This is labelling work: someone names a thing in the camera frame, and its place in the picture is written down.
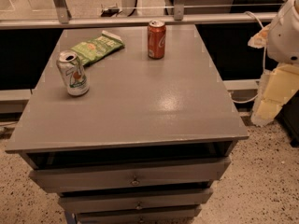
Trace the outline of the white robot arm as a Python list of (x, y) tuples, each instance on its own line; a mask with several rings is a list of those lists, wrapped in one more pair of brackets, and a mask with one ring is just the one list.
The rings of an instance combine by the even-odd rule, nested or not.
[(263, 70), (252, 108), (251, 122), (262, 127), (272, 122), (299, 91), (299, 0), (288, 0), (248, 45), (264, 48), (278, 63), (272, 71)]

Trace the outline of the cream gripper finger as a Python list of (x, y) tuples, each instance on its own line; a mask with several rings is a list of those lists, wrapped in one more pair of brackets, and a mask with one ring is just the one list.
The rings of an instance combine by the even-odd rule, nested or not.
[(263, 127), (272, 122), (282, 107), (299, 91), (299, 65), (280, 63), (262, 74), (251, 122)]
[(267, 46), (267, 37), (270, 25), (266, 25), (257, 34), (249, 39), (248, 45), (252, 48), (261, 49)]

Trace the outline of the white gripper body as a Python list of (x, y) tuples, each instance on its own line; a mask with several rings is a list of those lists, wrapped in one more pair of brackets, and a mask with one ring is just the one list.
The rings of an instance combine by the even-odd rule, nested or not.
[(267, 53), (278, 63), (299, 63), (299, 16), (295, 7), (283, 7), (272, 20)]

